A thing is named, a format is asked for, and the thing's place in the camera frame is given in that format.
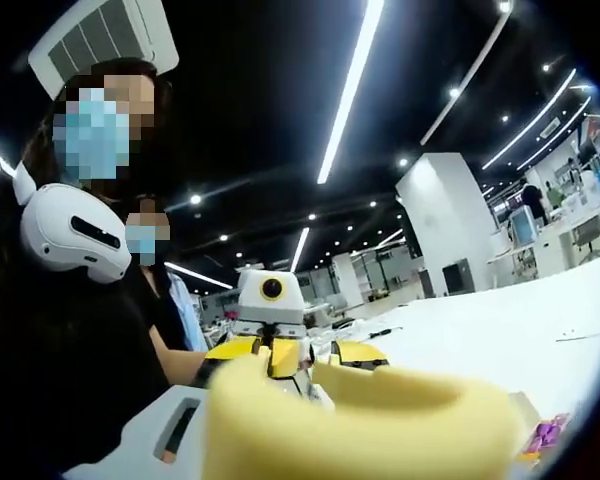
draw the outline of black ceiling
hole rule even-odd
[[[0,6],[11,22],[10,35],[0,38],[0,152],[11,163],[49,102],[27,52],[71,3],[25,2],[18,17],[6,2]],[[386,0],[332,174],[317,185],[365,1],[163,3],[180,54],[166,76],[187,134],[182,149],[190,171],[170,199],[180,205],[171,212],[177,261],[230,283],[247,262],[290,259],[304,226],[312,230],[299,270],[326,252],[373,245],[400,228],[399,158],[458,151],[479,183],[497,193],[520,177],[515,167],[538,148],[538,132],[562,110],[575,112],[583,98],[567,90],[514,148],[481,170],[577,67],[559,35],[518,1],[469,87],[421,147],[449,88],[494,29],[498,2]],[[547,62],[552,68],[543,72]],[[192,193],[203,196],[200,205],[187,202]],[[312,212],[318,218],[310,222]],[[221,234],[229,240],[221,242]]]

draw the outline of office chair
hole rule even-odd
[[[578,251],[582,251],[582,247],[589,245],[589,253],[582,259],[580,265],[600,257],[600,250],[594,250],[593,245],[591,244],[591,242],[600,236],[599,215],[593,217],[591,220],[587,220],[578,228],[574,229],[573,234]]]

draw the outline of robot eye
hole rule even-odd
[[[282,295],[282,283],[277,278],[268,278],[262,283],[262,296],[267,300],[276,300]]]

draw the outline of white pillar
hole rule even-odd
[[[489,237],[496,225],[459,153],[426,153],[396,185],[422,249],[436,296],[447,286],[442,269],[466,258],[476,291],[490,288]]]
[[[353,268],[351,256],[348,253],[343,253],[333,257],[333,270],[336,274],[340,293],[344,296],[349,307],[356,307],[364,303],[360,286],[358,285],[358,277]]]

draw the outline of woman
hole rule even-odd
[[[84,178],[84,158],[54,132],[75,113],[82,90],[92,88],[129,114],[130,148],[117,179]],[[157,191],[164,185],[154,188],[149,172],[167,101],[168,89],[146,62],[92,67],[55,99],[23,162],[38,187],[91,180],[91,188],[116,200]],[[65,134],[72,135],[68,128]],[[118,162],[114,153],[108,158]],[[66,168],[75,166],[77,174]],[[53,273],[31,262],[20,244],[20,215],[11,179],[0,173],[0,438],[4,448],[26,448],[65,471],[115,449],[124,425],[170,385],[189,384],[204,354],[169,350],[121,282],[99,285],[80,270]]]
[[[127,244],[133,256],[125,276],[131,295],[154,323],[171,350],[208,350],[191,297],[180,277],[164,264],[169,246],[169,219],[155,197],[142,196],[133,202],[126,217]]]

